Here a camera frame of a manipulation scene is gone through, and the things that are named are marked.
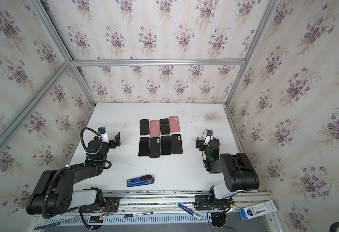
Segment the dark phone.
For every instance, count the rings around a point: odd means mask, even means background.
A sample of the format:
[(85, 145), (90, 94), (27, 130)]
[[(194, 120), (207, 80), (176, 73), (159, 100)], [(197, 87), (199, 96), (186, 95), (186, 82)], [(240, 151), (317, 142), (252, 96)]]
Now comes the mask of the dark phone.
[(149, 135), (150, 127), (149, 127), (149, 119), (141, 119), (139, 121), (140, 135)]

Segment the black phone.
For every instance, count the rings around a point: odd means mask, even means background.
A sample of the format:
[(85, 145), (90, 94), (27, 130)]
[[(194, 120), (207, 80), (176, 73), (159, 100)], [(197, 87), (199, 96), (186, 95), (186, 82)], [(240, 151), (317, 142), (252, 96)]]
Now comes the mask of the black phone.
[(171, 136), (161, 136), (161, 155), (171, 155)]
[(149, 147), (150, 147), (150, 138), (141, 137), (139, 141), (139, 157), (148, 157), (149, 156)]

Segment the black phone case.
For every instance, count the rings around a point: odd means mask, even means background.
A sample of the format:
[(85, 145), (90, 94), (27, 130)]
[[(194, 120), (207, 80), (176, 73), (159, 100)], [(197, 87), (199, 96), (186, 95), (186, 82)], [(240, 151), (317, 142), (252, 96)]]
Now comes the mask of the black phone case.
[(149, 141), (149, 157), (159, 158), (161, 156), (161, 140), (160, 137), (152, 137)]
[(172, 134), (171, 139), (171, 152), (172, 154), (182, 154), (182, 136), (180, 134)]

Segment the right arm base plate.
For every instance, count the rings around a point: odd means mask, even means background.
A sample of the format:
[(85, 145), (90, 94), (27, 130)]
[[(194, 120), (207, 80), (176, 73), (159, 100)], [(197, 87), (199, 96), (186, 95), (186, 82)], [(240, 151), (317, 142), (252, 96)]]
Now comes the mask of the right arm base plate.
[(208, 210), (228, 210), (234, 206), (234, 200), (228, 199), (216, 199), (211, 195), (196, 195), (194, 208), (197, 211), (208, 211)]

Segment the pink-edged phone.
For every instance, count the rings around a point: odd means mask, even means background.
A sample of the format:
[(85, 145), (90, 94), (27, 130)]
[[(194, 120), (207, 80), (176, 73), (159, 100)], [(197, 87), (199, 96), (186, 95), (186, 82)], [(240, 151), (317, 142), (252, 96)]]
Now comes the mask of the pink-edged phone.
[(160, 134), (169, 135), (170, 134), (169, 119), (160, 119), (159, 124), (160, 124)]

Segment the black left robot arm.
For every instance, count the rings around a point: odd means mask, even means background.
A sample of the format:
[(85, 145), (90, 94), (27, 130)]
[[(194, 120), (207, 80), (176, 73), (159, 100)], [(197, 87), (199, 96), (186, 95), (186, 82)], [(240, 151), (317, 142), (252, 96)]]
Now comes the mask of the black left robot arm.
[(46, 170), (42, 173), (28, 199), (27, 214), (49, 219), (81, 207), (93, 210), (104, 208), (106, 201), (101, 189), (74, 189), (76, 183), (97, 177), (103, 170), (110, 169), (112, 163), (106, 159), (107, 154), (110, 149), (121, 145), (120, 133), (117, 133), (113, 140), (108, 139), (104, 128), (99, 128), (94, 134), (94, 139), (88, 144), (81, 141), (86, 155), (83, 163), (66, 165), (59, 170)]

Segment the pink phone case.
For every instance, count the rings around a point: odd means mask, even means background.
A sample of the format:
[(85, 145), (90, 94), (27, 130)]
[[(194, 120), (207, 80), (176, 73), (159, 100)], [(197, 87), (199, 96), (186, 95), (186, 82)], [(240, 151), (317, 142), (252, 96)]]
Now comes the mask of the pink phone case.
[(159, 120), (151, 120), (149, 122), (150, 137), (160, 137), (160, 122)]
[(169, 127), (171, 133), (180, 132), (179, 118), (177, 116), (169, 117)]

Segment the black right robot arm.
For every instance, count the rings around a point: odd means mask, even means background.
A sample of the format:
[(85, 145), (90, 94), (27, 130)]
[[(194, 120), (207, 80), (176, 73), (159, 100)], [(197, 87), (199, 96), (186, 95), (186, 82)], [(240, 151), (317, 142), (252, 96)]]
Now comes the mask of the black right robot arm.
[(259, 177), (245, 153), (221, 154), (220, 142), (212, 136), (204, 140), (197, 138), (195, 148), (202, 153), (203, 165), (208, 173), (223, 175), (223, 181), (211, 186), (207, 195), (195, 197), (197, 210), (225, 209), (232, 205), (234, 195), (259, 188)]

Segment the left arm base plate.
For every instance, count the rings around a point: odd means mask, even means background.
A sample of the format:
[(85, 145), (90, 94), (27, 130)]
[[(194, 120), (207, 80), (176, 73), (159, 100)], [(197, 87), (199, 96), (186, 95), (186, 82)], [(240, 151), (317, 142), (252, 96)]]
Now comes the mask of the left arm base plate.
[(119, 207), (119, 197), (105, 197), (104, 198), (104, 205), (99, 206), (97, 204), (91, 206), (82, 206), (82, 213), (109, 213), (113, 214), (118, 211)]

